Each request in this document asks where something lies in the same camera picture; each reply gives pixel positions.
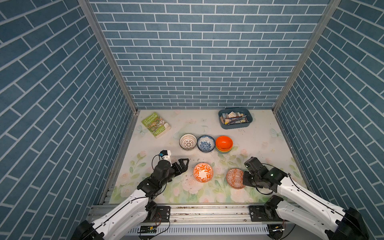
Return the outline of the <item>orange floral bowl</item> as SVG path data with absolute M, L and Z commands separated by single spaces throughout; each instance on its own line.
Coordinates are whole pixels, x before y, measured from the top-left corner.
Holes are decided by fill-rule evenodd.
M 207 183 L 213 178 L 214 171 L 209 164 L 199 163 L 194 167 L 193 176 L 198 182 Z

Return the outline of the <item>red geometric patterned bowl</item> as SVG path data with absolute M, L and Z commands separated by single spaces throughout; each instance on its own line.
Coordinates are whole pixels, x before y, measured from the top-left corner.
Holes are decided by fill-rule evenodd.
M 245 185 L 243 184 L 244 172 L 241 169 L 232 168 L 227 172 L 226 180 L 227 183 L 233 189 L 243 189 Z

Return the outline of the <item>white brown patterned bowl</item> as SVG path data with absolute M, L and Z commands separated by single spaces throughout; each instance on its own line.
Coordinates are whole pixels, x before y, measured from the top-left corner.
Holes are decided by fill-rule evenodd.
M 179 144 L 183 150 L 190 151 L 197 145 L 197 138 L 193 134 L 184 134 L 179 140 Z

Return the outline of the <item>plain orange bowl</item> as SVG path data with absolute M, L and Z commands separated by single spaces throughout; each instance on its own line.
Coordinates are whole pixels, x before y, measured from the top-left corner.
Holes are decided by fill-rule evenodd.
M 229 151 L 233 148 L 233 140 L 227 136 L 220 136 L 216 139 L 216 148 L 220 151 Z

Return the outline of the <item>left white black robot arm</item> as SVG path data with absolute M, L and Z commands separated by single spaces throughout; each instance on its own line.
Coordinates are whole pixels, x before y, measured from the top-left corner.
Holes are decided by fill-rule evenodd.
M 153 173 L 139 183 L 124 202 L 92 223 L 81 222 L 71 239 L 119 240 L 138 224 L 152 220 L 157 209 L 154 199 L 172 178 L 188 170 L 188 164 L 189 159 L 179 159 L 173 164 L 168 160 L 159 161 Z

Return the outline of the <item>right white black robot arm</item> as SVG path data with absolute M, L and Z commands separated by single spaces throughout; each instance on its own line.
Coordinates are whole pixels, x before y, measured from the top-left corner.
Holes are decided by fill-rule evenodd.
M 328 202 L 295 182 L 278 168 L 267 169 L 258 158 L 244 165 L 243 184 L 256 190 L 269 189 L 272 196 L 262 207 L 250 206 L 254 222 L 286 220 L 323 240 L 367 240 L 368 230 L 362 215 Z

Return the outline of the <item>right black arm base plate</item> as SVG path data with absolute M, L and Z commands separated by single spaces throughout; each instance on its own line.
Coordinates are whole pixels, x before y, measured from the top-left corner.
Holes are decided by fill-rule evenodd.
M 271 209 L 270 207 L 262 205 L 253 205 L 249 206 L 249 212 L 252 222 L 282 222 L 276 210 Z

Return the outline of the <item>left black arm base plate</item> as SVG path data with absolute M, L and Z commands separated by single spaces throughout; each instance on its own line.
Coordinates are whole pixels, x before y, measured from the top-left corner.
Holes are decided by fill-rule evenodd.
M 171 215 L 170 206 L 157 206 L 155 209 L 151 209 L 148 212 L 146 222 L 159 223 L 165 220 L 169 220 Z

